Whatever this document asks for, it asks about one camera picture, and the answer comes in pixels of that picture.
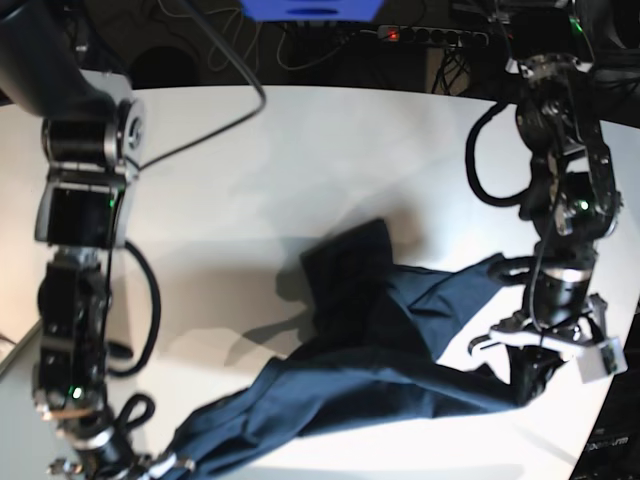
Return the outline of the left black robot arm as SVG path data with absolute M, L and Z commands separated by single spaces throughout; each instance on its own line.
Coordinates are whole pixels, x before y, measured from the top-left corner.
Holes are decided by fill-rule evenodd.
M 616 228 L 622 206 L 611 152 L 592 101 L 595 56 L 564 1 L 481 1 L 481 14 L 504 37 L 506 70 L 522 79 L 516 108 L 519 135 L 531 152 L 530 182 L 497 197 L 481 185 L 476 143 L 482 129 L 507 107 L 497 101 L 466 140 L 469 186 L 483 203 L 517 207 L 539 240 L 531 255 L 495 261 L 489 276 L 522 286 L 521 307 L 473 340 L 471 350 L 501 344 L 522 402 L 540 395 L 567 360 L 584 382 L 625 371 L 617 338 L 606 331 L 606 301 L 590 289 L 596 245 Z

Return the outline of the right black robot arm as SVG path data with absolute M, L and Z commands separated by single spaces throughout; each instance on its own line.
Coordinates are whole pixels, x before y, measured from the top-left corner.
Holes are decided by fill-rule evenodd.
M 134 450 L 133 430 L 154 414 L 153 400 L 108 401 L 108 360 L 125 347 L 106 337 L 111 265 L 130 249 L 126 226 L 139 178 L 145 108 L 127 77 L 79 68 L 63 29 L 42 1 L 1 5 L 1 90 L 42 121 L 48 171 L 34 237 L 53 255 L 37 294 L 42 336 L 32 377 L 35 410 L 76 453 L 52 475 L 162 479 L 192 472 L 172 451 Z

